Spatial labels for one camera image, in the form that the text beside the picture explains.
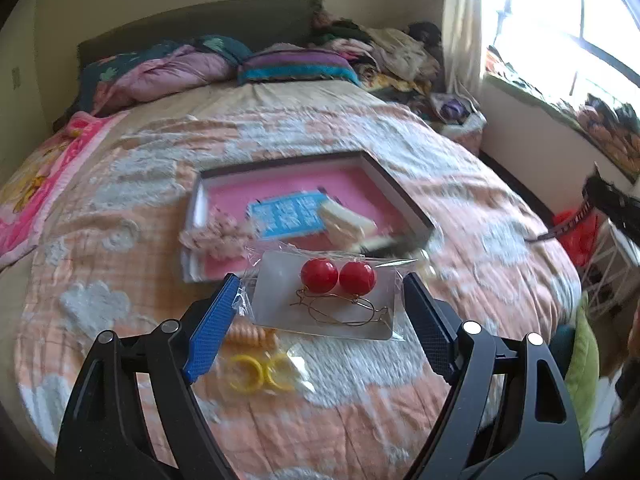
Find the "yellow hoop earrings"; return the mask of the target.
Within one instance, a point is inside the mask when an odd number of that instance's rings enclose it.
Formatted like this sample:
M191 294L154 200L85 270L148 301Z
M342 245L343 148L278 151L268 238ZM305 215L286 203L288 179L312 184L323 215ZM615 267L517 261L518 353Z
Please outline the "yellow hoop earrings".
M235 353L221 367L234 392L293 394L314 392L305 359L293 350Z

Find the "red ball earrings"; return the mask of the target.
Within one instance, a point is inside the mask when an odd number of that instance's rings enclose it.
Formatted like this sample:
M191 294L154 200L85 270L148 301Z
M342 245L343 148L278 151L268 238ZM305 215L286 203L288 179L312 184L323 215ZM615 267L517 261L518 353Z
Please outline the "red ball earrings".
M309 336L400 337L397 305L411 258L370 258L261 244L250 252L234 307L247 321Z

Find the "red plastic bag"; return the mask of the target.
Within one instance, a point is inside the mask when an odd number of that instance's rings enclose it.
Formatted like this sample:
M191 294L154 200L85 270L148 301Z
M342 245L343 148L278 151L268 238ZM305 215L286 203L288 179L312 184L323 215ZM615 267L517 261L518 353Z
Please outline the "red plastic bag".
M559 242L574 266L583 268L591 259L599 232L599 219L592 212L573 231L559 237Z

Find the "window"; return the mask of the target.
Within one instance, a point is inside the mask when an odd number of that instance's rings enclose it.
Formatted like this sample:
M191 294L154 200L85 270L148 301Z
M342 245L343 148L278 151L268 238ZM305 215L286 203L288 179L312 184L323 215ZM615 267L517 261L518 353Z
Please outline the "window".
M482 0L485 41L548 102L639 104L639 23L625 0Z

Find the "dotted chiffon bow hair clip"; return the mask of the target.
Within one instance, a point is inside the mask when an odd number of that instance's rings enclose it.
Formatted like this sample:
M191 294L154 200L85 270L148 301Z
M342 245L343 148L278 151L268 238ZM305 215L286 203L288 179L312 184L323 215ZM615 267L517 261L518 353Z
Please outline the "dotted chiffon bow hair clip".
M192 252L209 255L215 260L229 260L243 258L258 234L252 220L238 220L214 207L209 211L204 226L182 230L178 241Z

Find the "cream curtain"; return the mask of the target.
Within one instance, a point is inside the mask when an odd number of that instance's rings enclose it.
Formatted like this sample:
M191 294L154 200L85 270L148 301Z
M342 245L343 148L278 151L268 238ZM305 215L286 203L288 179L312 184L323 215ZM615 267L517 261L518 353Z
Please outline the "cream curtain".
M482 0L444 0L442 54L448 93L478 105L484 75Z

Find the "cream white hair clip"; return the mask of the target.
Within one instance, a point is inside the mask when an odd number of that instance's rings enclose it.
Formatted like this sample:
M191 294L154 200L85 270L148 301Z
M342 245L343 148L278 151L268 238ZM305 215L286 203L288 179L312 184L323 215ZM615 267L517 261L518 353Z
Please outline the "cream white hair clip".
M347 248L359 244L378 232L376 223L357 214L334 200L325 200L317 209L324 225L326 236L338 248Z

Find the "pink cartoon blanket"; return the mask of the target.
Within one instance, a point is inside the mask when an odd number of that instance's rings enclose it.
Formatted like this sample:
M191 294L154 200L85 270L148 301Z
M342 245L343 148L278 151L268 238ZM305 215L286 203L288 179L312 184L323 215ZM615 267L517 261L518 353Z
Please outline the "pink cartoon blanket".
M53 203L107 133L125 116L124 112L104 118L84 112L73 114L2 185L2 268L16 263L38 245Z

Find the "pile of clothes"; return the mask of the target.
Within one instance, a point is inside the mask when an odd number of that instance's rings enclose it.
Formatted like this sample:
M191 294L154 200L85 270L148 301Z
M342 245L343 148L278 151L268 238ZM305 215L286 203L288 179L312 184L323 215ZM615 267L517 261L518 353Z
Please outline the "pile of clothes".
M381 98L426 96L442 76L442 63L422 41L396 28L363 27L323 9L314 12L310 44L341 55L360 86Z

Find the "shallow grey cardboard box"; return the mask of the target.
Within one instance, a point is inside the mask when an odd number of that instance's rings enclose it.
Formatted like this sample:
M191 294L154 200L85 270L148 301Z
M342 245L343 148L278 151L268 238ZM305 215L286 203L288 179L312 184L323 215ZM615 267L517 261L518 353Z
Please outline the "shallow grey cardboard box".
M365 151L295 156L200 172L184 228L205 226L215 212L253 220L262 240L308 250L336 247L317 214L334 200L376 224L406 252L426 246L434 224L401 185Z

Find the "beige bed sheet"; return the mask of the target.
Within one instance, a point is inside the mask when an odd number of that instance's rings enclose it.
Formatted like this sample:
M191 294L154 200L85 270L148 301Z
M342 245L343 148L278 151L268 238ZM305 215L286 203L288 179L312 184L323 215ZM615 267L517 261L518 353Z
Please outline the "beige bed sheet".
M120 125L134 129L160 119L186 116L203 119L258 108L383 104L384 101L376 96L342 80L289 81L240 86L227 81L140 104L130 110Z

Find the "pink and teal floral duvet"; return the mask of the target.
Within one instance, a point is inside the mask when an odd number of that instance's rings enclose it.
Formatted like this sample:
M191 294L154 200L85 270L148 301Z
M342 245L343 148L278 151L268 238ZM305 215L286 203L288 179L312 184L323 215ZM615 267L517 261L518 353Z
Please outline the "pink and teal floral duvet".
M224 82L234 78L251 55L241 41L219 35L163 40L146 49L114 54L81 70L78 95L68 111L106 116Z

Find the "purple and teal pillow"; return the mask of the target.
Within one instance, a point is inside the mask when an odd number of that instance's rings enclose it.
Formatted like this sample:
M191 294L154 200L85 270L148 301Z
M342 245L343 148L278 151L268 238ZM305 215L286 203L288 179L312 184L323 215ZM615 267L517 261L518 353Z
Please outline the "purple and teal pillow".
M250 56L238 69L239 84L315 80L359 84L359 78L346 58L319 48L273 46Z

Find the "dark green headboard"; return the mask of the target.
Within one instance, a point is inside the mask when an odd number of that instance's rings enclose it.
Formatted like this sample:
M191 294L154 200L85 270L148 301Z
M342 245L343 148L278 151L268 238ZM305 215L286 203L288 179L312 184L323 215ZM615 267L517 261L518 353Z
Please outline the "dark green headboard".
M169 10L118 26L77 46L80 68L163 40L221 35L259 51L277 42L302 44L322 0L224 0Z

